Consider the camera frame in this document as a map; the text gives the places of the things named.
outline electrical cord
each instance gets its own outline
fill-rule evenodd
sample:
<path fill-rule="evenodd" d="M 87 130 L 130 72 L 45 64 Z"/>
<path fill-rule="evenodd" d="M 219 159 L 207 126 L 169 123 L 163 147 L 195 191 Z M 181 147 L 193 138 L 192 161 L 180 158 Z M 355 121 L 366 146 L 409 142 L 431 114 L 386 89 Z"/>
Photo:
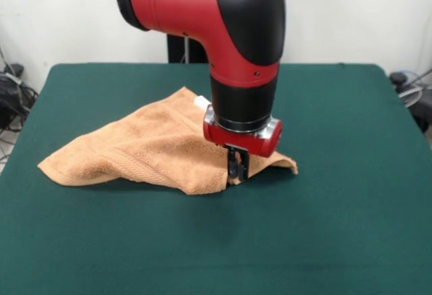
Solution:
<path fill-rule="evenodd" d="M 414 100 L 405 103 L 405 106 L 407 108 L 410 108 L 413 105 L 417 104 L 422 99 L 423 92 L 425 90 L 432 90 L 432 86 L 421 87 L 421 86 L 415 85 L 414 88 L 400 93 L 399 98 L 403 99 L 404 97 L 410 96 L 410 95 L 415 94 L 417 92 L 418 95 Z"/>
<path fill-rule="evenodd" d="M 15 73 L 15 70 L 14 70 L 14 68 L 13 67 L 11 67 L 11 65 L 10 64 L 8 64 L 8 62 L 6 61 L 6 58 L 5 58 L 5 55 L 3 54 L 3 51 L 1 50 L 1 47 L 0 47 L 0 57 L 1 57 L 1 59 L 3 60 L 3 63 L 6 65 L 6 68 L 14 75 L 14 76 L 16 76 L 16 73 Z"/>
<path fill-rule="evenodd" d="M 21 128 L 11 128 L 11 123 L 19 117 L 22 127 L 37 98 L 38 93 L 26 86 L 19 78 L 0 72 L 0 115 L 2 117 L 0 128 L 20 132 Z"/>
<path fill-rule="evenodd" d="M 9 157 L 10 157 L 10 155 L 4 155 L 4 156 L 2 156 L 2 158 L 0 158 L 0 165 L 5 165 L 6 162 L 4 162 L 4 160 L 6 160 Z"/>
<path fill-rule="evenodd" d="M 405 84 L 403 85 L 403 87 L 407 87 L 407 86 L 410 86 L 410 85 L 412 85 L 412 84 L 415 84 L 416 82 L 418 82 L 418 81 L 420 81 L 420 80 L 426 78 L 429 74 L 432 74 L 432 69 L 427 70 L 427 71 L 426 71 L 424 74 L 422 74 L 421 76 L 417 76 L 417 78 L 415 78 L 414 80 L 411 80 L 411 81 L 405 83 Z"/>

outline orange towel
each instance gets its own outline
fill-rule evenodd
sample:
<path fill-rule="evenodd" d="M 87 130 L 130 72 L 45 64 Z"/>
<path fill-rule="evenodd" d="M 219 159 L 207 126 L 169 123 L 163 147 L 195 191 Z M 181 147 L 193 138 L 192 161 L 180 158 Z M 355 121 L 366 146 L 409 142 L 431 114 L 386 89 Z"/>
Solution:
<path fill-rule="evenodd" d="M 227 150 L 203 136 L 204 111 L 196 95 L 182 88 L 170 97 L 140 108 L 125 118 L 80 136 L 38 167 L 64 186 L 85 186 L 125 178 L 178 188 L 186 194 L 225 190 Z M 253 176 L 274 165 L 298 173 L 296 162 L 274 153 L 251 156 Z"/>

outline green table cover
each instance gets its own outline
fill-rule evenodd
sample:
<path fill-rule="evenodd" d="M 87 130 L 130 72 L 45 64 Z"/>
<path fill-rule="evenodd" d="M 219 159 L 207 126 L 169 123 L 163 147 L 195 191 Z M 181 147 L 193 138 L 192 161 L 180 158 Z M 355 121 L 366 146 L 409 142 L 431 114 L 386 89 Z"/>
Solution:
<path fill-rule="evenodd" d="M 432 294 L 432 153 L 375 65 L 282 65 L 271 168 L 225 192 L 58 186 L 36 165 L 207 65 L 57 65 L 0 177 L 0 294 Z"/>

